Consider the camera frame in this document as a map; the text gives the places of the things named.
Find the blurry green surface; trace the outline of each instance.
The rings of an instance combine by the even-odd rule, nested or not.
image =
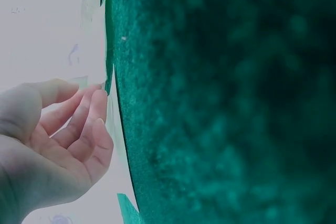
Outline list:
[[[144,223],[336,223],[334,0],[108,0],[106,14]]]

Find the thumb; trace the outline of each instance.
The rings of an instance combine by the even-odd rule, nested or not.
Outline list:
[[[23,83],[0,94],[0,134],[24,142],[36,128],[42,108],[71,98],[77,84],[60,79]]]

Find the finger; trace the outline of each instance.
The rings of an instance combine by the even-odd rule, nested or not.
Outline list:
[[[84,165],[90,175],[92,185],[94,185],[102,178],[110,167],[113,152],[113,140],[102,119],[95,121],[92,134],[96,146],[92,156],[84,162]]]
[[[106,111],[107,93],[104,90],[97,90],[92,95],[89,114],[83,127],[82,134],[80,138],[73,142],[68,148],[68,151],[74,158],[84,162],[92,155],[96,145],[92,135],[93,124],[98,118],[105,121]]]
[[[86,91],[87,89],[78,91],[73,97],[65,101],[61,107],[41,117],[39,124],[49,136],[57,132],[72,117]]]
[[[52,79],[37,83],[24,83],[23,85],[30,86],[38,91],[42,101],[42,108],[68,100],[79,88],[79,84],[70,83],[61,79]]]
[[[99,89],[101,89],[99,85],[92,85],[88,88],[68,125],[52,137],[63,148],[67,149],[80,137],[89,114],[92,95]]]
[[[77,84],[54,79],[5,91],[0,95],[0,134],[26,141],[39,122],[42,108],[68,100],[77,90]]]

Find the hand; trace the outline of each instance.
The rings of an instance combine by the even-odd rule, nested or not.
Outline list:
[[[41,116],[42,108],[60,102],[59,109]],[[37,208],[71,202],[87,192],[111,161],[106,111],[107,94],[98,85],[78,91],[77,85],[54,79],[2,93],[0,208],[7,199],[9,211],[22,220]]]

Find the green fabric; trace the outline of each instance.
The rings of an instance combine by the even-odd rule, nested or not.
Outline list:
[[[144,224],[140,214],[136,211],[125,194],[118,194],[118,201],[124,224]]]
[[[336,223],[335,0],[108,0],[106,13],[145,224]]]

